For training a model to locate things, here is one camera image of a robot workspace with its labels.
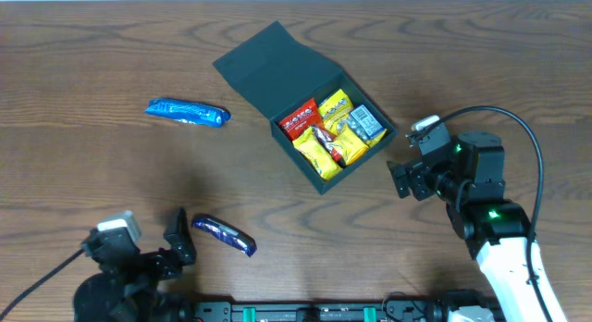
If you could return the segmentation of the small blue barcode packet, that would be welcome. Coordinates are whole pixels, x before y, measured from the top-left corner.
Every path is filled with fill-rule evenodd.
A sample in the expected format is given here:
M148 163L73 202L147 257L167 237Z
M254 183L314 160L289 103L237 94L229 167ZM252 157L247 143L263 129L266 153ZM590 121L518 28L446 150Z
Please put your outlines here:
M368 139L375 138L385 129L365 105L354 108L350 116Z

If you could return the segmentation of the yellow double snack packet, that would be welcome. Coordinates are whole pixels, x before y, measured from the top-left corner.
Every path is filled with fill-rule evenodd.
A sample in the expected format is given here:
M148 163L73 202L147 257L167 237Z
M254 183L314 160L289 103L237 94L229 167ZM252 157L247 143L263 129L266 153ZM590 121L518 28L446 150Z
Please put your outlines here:
M313 125L292 144L322 180L332 180L370 149L348 126L337 136L333 136L327 130Z

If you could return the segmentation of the yellow Hacks sweets bag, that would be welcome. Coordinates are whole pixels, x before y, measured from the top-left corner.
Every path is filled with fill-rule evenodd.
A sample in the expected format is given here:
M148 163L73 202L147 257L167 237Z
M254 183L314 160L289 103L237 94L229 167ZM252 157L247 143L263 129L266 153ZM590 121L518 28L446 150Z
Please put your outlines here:
M334 135L342 133L345 128L353 131L370 148L378 144L386 135L385 128L375 138L368 139L364 133L357 127L357 123L351 118L351 111L357 106L353 105L350 97L341 89L331 94L318 107L319 113L323 119L325 128Z

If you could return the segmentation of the red Hacks sweets bag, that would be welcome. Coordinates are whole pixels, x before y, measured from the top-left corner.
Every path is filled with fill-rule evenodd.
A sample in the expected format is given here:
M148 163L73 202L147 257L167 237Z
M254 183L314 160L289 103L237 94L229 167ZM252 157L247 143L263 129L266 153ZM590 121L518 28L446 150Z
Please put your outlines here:
M278 123L278 126L291 142L297 139L308 127L313 125L326 130L314 98L306 101Z

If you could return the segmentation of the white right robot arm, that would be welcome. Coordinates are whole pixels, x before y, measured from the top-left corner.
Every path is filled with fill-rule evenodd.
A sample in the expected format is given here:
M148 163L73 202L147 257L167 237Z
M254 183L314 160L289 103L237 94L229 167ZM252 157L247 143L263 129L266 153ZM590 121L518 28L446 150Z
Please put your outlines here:
M565 320L540 248L527 238L533 223L504 196L500 137L433 132L420 148L422 155L413 162L388 163L398 195L418 201L436 195L444 201L454 231L487 278L506 320Z

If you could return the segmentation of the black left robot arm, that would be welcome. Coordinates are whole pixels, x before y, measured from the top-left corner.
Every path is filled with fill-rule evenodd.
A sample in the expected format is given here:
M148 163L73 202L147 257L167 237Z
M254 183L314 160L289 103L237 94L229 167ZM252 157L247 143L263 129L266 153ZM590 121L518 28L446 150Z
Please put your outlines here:
M142 232L131 211L111 215L90 231L81 248L99 266L73 297L77 321L192 321L189 300L158 290L196 262L186 211L180 208L163 237L168 249L142 253Z

